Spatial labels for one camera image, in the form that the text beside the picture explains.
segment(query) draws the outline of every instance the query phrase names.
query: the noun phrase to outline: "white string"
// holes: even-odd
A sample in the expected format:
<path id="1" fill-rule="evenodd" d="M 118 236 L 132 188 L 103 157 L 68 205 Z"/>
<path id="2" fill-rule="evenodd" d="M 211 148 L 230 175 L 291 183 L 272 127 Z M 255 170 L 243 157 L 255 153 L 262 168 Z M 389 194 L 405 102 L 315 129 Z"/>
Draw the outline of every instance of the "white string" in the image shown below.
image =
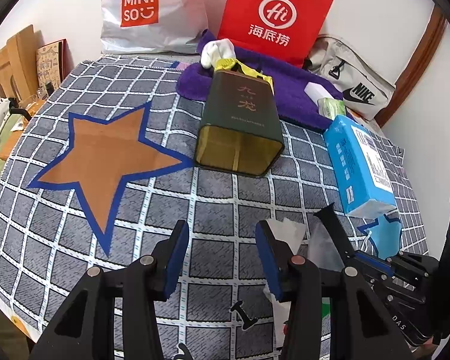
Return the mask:
<path id="1" fill-rule="evenodd" d="M 367 241 L 370 239 L 371 236 L 372 236 L 372 231 L 370 230 L 368 232 L 368 235 L 365 237 L 365 239 L 363 241 L 362 247 L 360 248 L 361 251 L 367 253 L 367 250 L 368 250 Z"/>

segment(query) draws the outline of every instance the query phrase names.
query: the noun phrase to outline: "red paper bag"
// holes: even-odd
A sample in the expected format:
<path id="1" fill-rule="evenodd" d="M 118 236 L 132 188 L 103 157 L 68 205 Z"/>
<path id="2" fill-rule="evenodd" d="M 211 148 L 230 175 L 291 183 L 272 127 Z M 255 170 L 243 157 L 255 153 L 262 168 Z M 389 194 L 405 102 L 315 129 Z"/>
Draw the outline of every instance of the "red paper bag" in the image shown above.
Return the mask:
<path id="1" fill-rule="evenodd" d="M 218 38 L 299 68 L 333 0 L 227 0 Z"/>
<path id="2" fill-rule="evenodd" d="M 122 0 L 120 27 L 158 23 L 158 0 Z"/>

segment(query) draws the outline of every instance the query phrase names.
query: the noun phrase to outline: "clear plastic bag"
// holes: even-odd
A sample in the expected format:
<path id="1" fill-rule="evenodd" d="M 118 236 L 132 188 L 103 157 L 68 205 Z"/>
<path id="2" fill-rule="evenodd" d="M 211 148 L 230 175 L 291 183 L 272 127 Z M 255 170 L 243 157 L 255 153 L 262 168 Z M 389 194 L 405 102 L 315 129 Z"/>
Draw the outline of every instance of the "clear plastic bag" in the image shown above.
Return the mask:
<path id="1" fill-rule="evenodd" d="M 102 0 L 105 54 L 194 54 L 208 27 L 203 0 Z"/>
<path id="2" fill-rule="evenodd" d="M 318 268 L 340 272 L 345 266 L 322 221 L 318 219 L 314 221 L 310 232 L 308 258 Z"/>

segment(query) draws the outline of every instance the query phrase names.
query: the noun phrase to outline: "blue gripper pad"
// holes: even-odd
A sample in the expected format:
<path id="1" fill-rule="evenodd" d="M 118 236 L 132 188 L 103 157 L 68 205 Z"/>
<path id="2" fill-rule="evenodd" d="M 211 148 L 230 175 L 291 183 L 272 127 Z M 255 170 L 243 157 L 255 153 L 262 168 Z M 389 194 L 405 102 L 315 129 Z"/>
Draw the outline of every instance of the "blue gripper pad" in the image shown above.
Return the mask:
<path id="1" fill-rule="evenodd" d="M 270 292 L 280 302 L 283 298 L 282 285 L 280 283 L 279 269 L 275 263 L 272 249 L 268 243 L 267 237 L 263 232 L 260 222 L 255 226 L 255 243 L 257 244 L 260 261 L 262 261 L 263 272 L 267 279 Z"/>
<path id="2" fill-rule="evenodd" d="M 166 267 L 165 287 L 163 290 L 166 299 L 175 291 L 176 283 L 179 280 L 183 259 L 187 252 L 189 232 L 188 224 L 184 222 Z"/>

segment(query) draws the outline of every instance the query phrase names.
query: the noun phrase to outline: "blue tissue package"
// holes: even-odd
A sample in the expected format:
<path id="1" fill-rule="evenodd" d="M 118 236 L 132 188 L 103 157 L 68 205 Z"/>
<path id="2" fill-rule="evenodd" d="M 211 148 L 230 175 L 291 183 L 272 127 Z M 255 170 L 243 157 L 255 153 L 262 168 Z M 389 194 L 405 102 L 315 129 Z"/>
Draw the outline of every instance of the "blue tissue package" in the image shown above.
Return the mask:
<path id="1" fill-rule="evenodd" d="M 345 214 L 375 219 L 396 209 L 392 184 L 367 129 L 338 115 L 323 137 Z"/>

